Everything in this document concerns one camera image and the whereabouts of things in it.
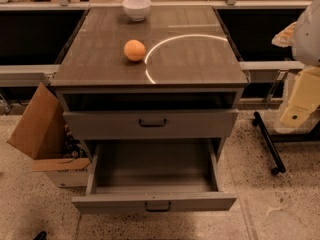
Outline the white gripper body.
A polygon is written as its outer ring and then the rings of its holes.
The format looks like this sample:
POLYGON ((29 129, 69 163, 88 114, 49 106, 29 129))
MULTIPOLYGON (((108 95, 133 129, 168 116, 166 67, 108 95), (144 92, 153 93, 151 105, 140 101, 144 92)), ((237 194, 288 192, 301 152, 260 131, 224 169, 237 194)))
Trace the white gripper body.
POLYGON ((319 106, 320 67, 306 66, 295 76, 280 122, 286 127, 299 128, 319 106))

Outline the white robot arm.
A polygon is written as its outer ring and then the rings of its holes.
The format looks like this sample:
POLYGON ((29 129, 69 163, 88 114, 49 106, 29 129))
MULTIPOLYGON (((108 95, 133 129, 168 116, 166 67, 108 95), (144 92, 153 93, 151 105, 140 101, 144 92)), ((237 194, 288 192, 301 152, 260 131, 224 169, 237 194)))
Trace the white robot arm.
POLYGON ((320 106, 320 0, 313 0, 296 22, 274 36, 272 44, 291 46, 293 58, 304 64, 274 123, 277 132, 290 133, 320 106))

